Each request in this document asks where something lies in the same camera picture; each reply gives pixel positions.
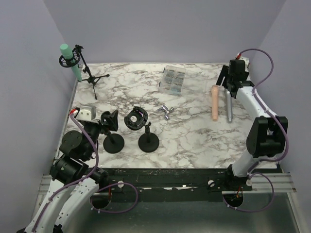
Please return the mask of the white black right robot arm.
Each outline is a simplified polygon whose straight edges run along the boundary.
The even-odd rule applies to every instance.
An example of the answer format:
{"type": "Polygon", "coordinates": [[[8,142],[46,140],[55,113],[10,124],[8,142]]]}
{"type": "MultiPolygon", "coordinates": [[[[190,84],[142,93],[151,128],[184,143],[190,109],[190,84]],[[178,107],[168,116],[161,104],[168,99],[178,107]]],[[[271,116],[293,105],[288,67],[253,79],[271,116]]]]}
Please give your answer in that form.
{"type": "Polygon", "coordinates": [[[228,167],[230,174],[223,179],[229,190],[239,187],[240,177],[246,177],[259,163],[275,162],[273,157],[282,153],[286,146],[287,118],[268,108],[254,89],[255,85],[247,79],[248,75],[245,61],[233,59],[223,66],[216,82],[239,101],[254,120],[246,139],[246,152],[228,167]]]}

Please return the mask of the black tripod microphone stand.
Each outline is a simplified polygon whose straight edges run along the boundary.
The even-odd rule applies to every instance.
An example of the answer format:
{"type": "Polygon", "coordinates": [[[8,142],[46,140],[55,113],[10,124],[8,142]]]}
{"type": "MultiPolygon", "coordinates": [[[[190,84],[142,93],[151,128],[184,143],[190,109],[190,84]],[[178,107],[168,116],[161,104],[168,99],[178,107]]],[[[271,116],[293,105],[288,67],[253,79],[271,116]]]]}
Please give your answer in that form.
{"type": "Polygon", "coordinates": [[[86,63],[86,61],[85,61],[85,59],[84,59],[84,57],[83,57],[83,55],[82,55],[82,49],[83,49],[82,46],[80,46],[80,45],[75,45],[74,51],[76,52],[77,55],[80,56],[80,58],[82,59],[82,61],[83,61],[83,63],[84,63],[84,66],[85,66],[85,68],[83,68],[82,71],[83,71],[84,73],[87,73],[87,74],[89,75],[88,78],[82,79],[82,81],[87,81],[89,84],[92,84],[93,91],[94,91],[94,97],[95,97],[95,100],[97,100],[98,98],[97,98],[96,91],[95,91],[95,85],[99,82],[99,80],[100,80],[101,78],[105,78],[105,77],[108,78],[108,77],[110,77],[110,75],[109,75],[109,74],[106,74],[106,75],[102,75],[102,76],[98,76],[98,77],[93,76],[92,73],[91,73],[91,71],[90,71],[90,69],[89,69],[89,66],[87,65],[87,63],[86,63]]]}

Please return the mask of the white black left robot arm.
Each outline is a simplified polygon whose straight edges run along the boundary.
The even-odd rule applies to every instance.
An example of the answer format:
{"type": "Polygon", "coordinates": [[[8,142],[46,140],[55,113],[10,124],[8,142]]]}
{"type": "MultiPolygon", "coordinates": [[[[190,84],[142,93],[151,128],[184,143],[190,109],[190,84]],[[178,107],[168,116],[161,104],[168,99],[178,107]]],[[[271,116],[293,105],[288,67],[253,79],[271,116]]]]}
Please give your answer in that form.
{"type": "Polygon", "coordinates": [[[60,145],[62,156],[51,170],[49,189],[31,223],[21,233],[64,233],[74,215],[95,192],[107,188],[107,173],[98,167],[98,138],[113,137],[118,130],[118,110],[96,119],[94,106],[81,106],[69,114],[79,131],[67,132],[60,145]]]}

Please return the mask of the mint green microphone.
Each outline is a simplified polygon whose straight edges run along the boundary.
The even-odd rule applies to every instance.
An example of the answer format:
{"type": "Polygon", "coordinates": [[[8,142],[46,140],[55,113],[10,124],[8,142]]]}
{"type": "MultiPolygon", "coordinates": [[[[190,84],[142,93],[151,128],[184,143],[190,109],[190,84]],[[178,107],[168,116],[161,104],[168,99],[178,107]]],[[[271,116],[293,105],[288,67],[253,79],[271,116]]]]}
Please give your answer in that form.
{"type": "Polygon", "coordinates": [[[81,59],[80,53],[81,48],[76,45],[74,49],[72,49],[68,44],[62,44],[60,46],[61,56],[59,58],[60,66],[64,68],[71,68],[74,73],[77,81],[82,81],[82,75],[78,68],[78,63],[81,59]]]}

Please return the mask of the black clip round base stand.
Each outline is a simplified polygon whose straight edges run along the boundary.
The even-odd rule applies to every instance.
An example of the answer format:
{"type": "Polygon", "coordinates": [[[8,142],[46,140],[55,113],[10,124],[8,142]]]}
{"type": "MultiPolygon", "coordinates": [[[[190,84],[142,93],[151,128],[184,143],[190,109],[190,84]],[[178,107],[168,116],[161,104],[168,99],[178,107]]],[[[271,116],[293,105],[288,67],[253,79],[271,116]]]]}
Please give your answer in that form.
{"type": "Polygon", "coordinates": [[[102,127],[102,133],[106,136],[103,141],[104,150],[108,153],[115,154],[120,152],[124,147],[124,138],[117,133],[118,127],[102,127]]]}

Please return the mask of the peach pink microphone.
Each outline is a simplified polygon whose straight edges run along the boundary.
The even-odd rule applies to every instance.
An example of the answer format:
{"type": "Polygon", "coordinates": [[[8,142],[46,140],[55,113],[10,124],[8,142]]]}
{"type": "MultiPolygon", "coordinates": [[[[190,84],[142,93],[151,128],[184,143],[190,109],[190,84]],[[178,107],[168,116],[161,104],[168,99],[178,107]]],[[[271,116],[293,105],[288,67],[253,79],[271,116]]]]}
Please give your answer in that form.
{"type": "Polygon", "coordinates": [[[212,120],[218,120],[218,85],[213,85],[211,88],[212,97],[212,120]]]}

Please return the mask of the grey mesh microphone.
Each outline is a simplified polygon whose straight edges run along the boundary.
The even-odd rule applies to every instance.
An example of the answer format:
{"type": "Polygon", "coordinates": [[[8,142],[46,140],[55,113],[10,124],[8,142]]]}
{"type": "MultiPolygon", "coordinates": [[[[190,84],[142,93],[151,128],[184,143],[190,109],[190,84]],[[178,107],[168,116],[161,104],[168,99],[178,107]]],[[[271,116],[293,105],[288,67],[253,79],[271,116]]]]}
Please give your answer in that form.
{"type": "Polygon", "coordinates": [[[232,120],[233,120],[232,98],[231,98],[230,92],[227,89],[224,89],[224,96],[225,96],[225,100],[226,100],[227,122],[232,123],[232,120]]]}

